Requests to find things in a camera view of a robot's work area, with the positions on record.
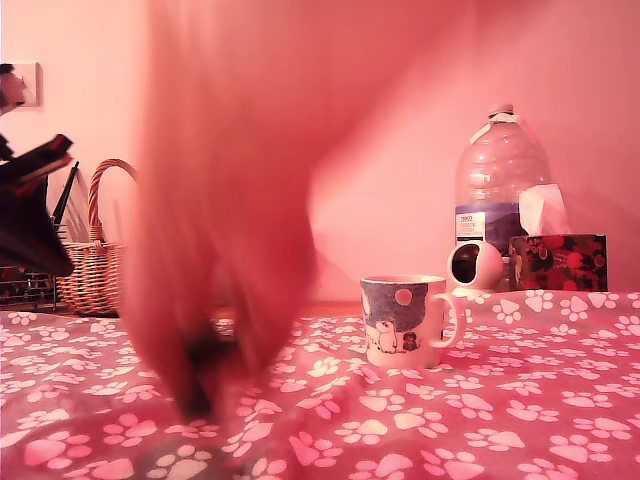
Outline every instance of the wall outlet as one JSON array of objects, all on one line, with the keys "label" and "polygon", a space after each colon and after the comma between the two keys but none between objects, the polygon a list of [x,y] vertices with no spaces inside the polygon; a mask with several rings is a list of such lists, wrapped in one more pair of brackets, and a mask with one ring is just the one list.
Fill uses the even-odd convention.
[{"label": "wall outlet", "polygon": [[40,64],[14,63],[13,74],[24,84],[25,103],[20,108],[39,107],[42,103],[42,69]]}]

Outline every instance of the ceramic mug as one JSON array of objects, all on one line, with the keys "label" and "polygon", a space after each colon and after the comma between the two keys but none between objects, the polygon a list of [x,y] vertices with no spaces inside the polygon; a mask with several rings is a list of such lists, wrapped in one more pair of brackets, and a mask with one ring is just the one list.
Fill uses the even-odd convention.
[{"label": "ceramic mug", "polygon": [[[462,340],[467,325],[460,298],[445,293],[442,277],[390,275],[360,281],[367,360],[378,367],[432,368]],[[444,303],[455,330],[444,338]]]}]

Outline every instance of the wall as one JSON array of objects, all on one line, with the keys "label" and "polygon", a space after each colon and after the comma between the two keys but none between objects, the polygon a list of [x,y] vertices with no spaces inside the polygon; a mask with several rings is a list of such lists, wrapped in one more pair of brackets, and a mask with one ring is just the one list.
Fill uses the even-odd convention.
[{"label": "wall", "polygon": [[[91,175],[107,158],[129,159],[134,128],[136,76],[144,32],[141,2],[130,0],[5,0],[2,59],[39,62],[43,104],[2,117],[2,133],[16,154],[63,133],[71,138],[80,176],[65,221],[73,240],[88,238]],[[68,170],[49,181],[55,206]],[[108,239],[126,237],[133,185],[109,171],[100,189],[100,216]]]},{"label": "wall", "polygon": [[[2,8],[3,61],[41,62],[45,96],[39,111],[3,117],[3,134],[18,151],[57,132],[76,141],[84,183],[68,223],[81,237],[91,173],[102,159],[130,157],[140,3],[4,0]],[[543,142],[574,231],[609,236],[610,288],[640,289],[633,254],[640,235],[640,4],[482,0],[459,8],[461,21],[438,54],[407,73],[377,116],[335,153],[340,167],[318,178],[317,298],[357,298],[357,279],[367,274],[444,273],[455,164],[497,101],[514,103]],[[53,202],[65,178],[52,177]],[[113,173],[103,187],[106,233],[126,240],[132,182]]]}]

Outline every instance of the bottle water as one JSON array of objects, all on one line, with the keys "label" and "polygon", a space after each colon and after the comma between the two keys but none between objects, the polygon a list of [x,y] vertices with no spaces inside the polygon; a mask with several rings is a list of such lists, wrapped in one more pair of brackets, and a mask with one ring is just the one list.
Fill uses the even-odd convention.
[{"label": "bottle water", "polygon": [[492,108],[489,123],[471,137],[458,163],[456,243],[491,243],[508,271],[509,239],[527,234],[520,225],[520,192],[547,183],[551,183],[547,157],[514,115],[513,106]]}]

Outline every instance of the bottle cap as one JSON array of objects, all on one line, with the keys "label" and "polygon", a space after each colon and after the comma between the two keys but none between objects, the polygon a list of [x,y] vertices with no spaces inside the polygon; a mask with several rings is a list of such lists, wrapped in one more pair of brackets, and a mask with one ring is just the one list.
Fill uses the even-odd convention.
[{"label": "bottle cap", "polygon": [[499,113],[508,113],[513,115],[513,105],[510,103],[497,103],[492,105],[489,109],[489,118],[498,115]]}]

